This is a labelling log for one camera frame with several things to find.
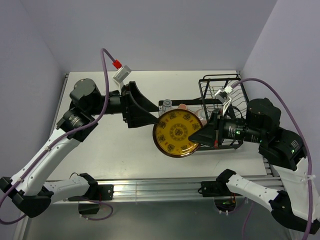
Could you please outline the clear shot glass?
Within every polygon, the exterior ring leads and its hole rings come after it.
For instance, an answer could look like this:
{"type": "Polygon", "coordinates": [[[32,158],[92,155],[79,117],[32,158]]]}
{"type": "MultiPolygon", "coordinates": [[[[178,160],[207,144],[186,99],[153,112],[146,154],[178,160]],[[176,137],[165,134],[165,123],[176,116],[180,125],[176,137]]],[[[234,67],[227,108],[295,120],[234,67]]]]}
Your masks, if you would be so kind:
{"type": "Polygon", "coordinates": [[[170,99],[165,99],[162,103],[161,112],[166,113],[172,109],[172,101],[170,99]]]}

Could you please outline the yellow patterned plate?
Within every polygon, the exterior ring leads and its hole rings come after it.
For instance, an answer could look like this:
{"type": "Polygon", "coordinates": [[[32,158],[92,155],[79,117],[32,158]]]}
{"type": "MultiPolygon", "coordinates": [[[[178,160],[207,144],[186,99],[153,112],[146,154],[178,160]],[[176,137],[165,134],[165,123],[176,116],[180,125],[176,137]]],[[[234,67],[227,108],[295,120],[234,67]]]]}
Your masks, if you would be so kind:
{"type": "Polygon", "coordinates": [[[200,144],[189,137],[203,127],[201,120],[186,109],[172,109],[158,118],[152,137],[157,149],[172,158],[184,158],[198,150],[200,144]]]}

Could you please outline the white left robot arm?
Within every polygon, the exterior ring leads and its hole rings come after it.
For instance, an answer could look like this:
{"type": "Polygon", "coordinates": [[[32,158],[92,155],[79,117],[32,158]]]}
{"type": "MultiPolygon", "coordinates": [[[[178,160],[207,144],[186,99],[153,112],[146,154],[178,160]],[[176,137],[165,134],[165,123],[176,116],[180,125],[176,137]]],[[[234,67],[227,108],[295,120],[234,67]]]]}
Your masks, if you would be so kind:
{"type": "Polygon", "coordinates": [[[42,214],[51,204],[69,198],[93,200],[98,196],[98,182],[89,174],[47,182],[53,170],[98,126],[103,115],[122,114],[129,128],[158,122],[153,115],[159,108],[141,94],[134,81],[120,91],[102,95],[90,78],[76,82],[70,92],[69,109],[40,151],[18,173],[0,179],[5,197],[29,218],[42,214]]]}

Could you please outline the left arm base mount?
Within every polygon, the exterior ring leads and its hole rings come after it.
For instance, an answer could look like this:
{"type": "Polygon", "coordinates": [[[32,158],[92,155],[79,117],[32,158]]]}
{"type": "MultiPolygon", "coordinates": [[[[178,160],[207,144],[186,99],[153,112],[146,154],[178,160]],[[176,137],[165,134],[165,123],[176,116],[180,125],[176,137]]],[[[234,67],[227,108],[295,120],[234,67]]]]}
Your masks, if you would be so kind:
{"type": "Polygon", "coordinates": [[[78,202],[78,213],[81,218],[90,221],[102,221],[110,218],[114,212],[114,208],[107,203],[113,199],[114,185],[99,184],[96,192],[91,197],[74,196],[69,197],[69,202],[78,202]],[[105,217],[93,217],[98,214],[103,207],[107,207],[109,213],[105,217]]]}

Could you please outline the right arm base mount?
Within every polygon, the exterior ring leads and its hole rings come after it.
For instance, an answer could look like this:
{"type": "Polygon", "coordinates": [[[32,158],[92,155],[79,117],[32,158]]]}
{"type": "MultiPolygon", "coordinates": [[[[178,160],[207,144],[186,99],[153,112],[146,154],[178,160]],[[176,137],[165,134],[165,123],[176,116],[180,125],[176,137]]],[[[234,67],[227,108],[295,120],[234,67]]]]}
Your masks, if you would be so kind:
{"type": "Polygon", "coordinates": [[[197,192],[204,198],[214,198],[214,204],[220,211],[233,211],[237,207],[236,193],[219,181],[202,181],[197,192]]]}

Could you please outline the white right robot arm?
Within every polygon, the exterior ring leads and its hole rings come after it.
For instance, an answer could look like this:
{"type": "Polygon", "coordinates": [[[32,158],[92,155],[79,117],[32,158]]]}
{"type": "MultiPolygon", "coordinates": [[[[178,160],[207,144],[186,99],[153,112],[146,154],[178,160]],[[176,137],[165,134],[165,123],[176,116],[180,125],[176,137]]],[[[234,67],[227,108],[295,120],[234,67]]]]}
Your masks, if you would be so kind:
{"type": "Polygon", "coordinates": [[[210,147],[220,146],[223,140],[258,144],[259,154],[279,174],[282,190],[226,169],[214,181],[202,182],[200,192],[204,197],[242,195],[270,211],[282,226],[314,235],[320,228],[320,197],[308,186],[307,149],[297,133],[280,127],[280,118],[281,110],[269,99],[257,98],[247,104],[245,118],[226,118],[214,111],[189,140],[210,147]]]}

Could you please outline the red floral patterned bowl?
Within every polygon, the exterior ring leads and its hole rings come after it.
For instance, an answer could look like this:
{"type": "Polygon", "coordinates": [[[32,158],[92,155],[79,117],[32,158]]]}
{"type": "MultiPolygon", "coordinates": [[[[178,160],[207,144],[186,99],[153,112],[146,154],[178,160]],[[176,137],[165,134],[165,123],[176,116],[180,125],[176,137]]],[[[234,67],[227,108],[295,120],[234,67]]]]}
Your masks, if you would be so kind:
{"type": "Polygon", "coordinates": [[[207,124],[206,113],[205,113],[205,110],[203,108],[197,110],[195,112],[195,115],[198,117],[198,119],[200,120],[200,122],[201,122],[201,124],[203,126],[205,126],[207,124]]]}

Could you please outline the pink mug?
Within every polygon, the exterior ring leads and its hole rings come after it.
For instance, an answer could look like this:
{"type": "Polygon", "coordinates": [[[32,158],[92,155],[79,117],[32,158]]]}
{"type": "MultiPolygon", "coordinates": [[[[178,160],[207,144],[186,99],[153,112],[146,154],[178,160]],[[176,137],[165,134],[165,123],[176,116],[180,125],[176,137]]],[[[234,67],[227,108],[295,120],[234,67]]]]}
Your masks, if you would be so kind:
{"type": "Polygon", "coordinates": [[[179,106],[178,106],[178,109],[182,109],[182,110],[187,110],[188,109],[188,106],[186,105],[186,104],[180,104],[179,106]]]}

